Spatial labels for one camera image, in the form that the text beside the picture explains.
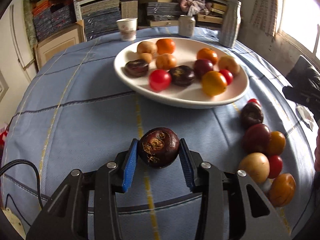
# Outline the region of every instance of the oval plate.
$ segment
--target oval plate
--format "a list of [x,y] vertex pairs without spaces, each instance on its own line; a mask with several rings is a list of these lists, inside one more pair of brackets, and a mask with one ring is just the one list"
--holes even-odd
[[[159,39],[164,38],[153,38],[145,41],[156,43]],[[173,55],[177,58],[177,66],[187,65],[193,68],[193,64],[196,61],[196,54],[202,48],[212,48],[217,53],[218,58],[228,55],[216,47],[200,41],[172,37],[169,37],[169,39],[172,39],[176,44],[176,50]],[[128,61],[138,59],[137,46],[139,43],[140,41],[129,45],[119,52],[115,58],[114,67],[116,74],[123,83],[128,85],[132,90],[150,98],[151,100],[183,108],[213,108],[215,106],[233,103],[244,96],[249,88],[248,75],[241,68],[240,73],[234,77],[233,83],[227,87],[227,90],[213,98],[208,97],[202,92],[199,81],[195,81],[191,86],[186,88],[171,84],[166,90],[158,93],[154,92],[149,87],[148,76],[156,69],[155,60],[150,63],[148,75],[145,77],[129,77],[124,71],[124,66]],[[217,65],[214,66],[214,70],[218,71]]]

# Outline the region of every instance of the window frame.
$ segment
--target window frame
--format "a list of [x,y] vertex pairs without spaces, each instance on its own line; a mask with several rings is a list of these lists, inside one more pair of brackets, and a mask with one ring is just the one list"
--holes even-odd
[[318,70],[320,70],[320,58],[316,57],[316,52],[319,44],[319,37],[320,37],[320,25],[317,26],[317,36],[316,36],[316,42],[315,46],[313,48],[313,52],[308,50],[305,46],[303,46],[299,41],[297,41],[295,38],[287,34],[285,31],[282,30],[282,23],[283,23],[283,15],[285,11],[285,0],[279,0],[280,3],[282,3],[282,11],[281,11],[281,18],[279,23],[279,28],[277,30],[277,35],[284,38],[286,41],[288,41],[290,44],[295,46],[298,50],[300,50],[307,58],[308,60],[317,67]]

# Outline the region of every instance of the potato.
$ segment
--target potato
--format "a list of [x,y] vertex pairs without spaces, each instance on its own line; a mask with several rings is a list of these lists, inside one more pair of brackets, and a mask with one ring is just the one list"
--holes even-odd
[[150,53],[141,53],[139,54],[139,58],[144,59],[148,64],[153,60],[153,56]]
[[169,53],[161,54],[156,59],[157,69],[169,70],[177,65],[177,59]]
[[218,67],[219,70],[226,69],[230,71],[234,76],[240,72],[240,65],[232,56],[222,56],[218,61]]
[[157,45],[151,41],[142,41],[137,46],[138,54],[150,53],[153,55],[157,52],[157,50],[158,50]]
[[296,191],[296,182],[290,173],[275,178],[269,190],[269,200],[274,207],[283,207],[290,203]]
[[244,170],[255,183],[263,183],[269,175],[270,165],[264,154],[251,153],[242,159],[239,170]]

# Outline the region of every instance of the curtain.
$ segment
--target curtain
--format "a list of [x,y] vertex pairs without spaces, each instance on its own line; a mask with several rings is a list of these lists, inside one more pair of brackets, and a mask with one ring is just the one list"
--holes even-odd
[[251,24],[266,35],[274,36],[277,28],[278,0],[256,0],[251,16]]

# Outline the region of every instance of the blue tablecloth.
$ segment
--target blue tablecloth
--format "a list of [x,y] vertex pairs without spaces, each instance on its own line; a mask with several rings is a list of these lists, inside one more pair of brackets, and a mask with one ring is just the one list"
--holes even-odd
[[[182,109],[146,99],[116,76],[113,61],[131,42],[119,33],[102,36],[58,53],[39,71],[28,87],[12,120],[2,165],[23,158],[41,174],[41,193],[47,200],[72,169],[98,169],[114,160],[154,127],[171,128],[205,161],[235,172],[245,153],[240,147],[244,130],[239,110],[248,99],[262,103],[264,123],[284,133],[287,146],[281,155],[283,172],[297,183],[292,202],[278,209],[292,235],[314,209],[312,181],[317,127],[311,131],[296,112],[296,104],[282,94],[286,79],[259,55],[237,42],[234,49],[218,44],[218,32],[196,28],[192,39],[238,57],[250,77],[250,90],[233,104],[213,109]],[[176,27],[137,32],[136,41],[177,36]],[[10,193],[25,219],[39,213],[33,170],[18,165],[2,179],[2,197]],[[132,187],[117,195],[119,220],[125,240],[192,240],[195,237],[201,197],[190,194],[179,158],[161,170],[138,161]],[[12,202],[8,206],[17,213]],[[93,209],[89,208],[89,239],[93,239]]]

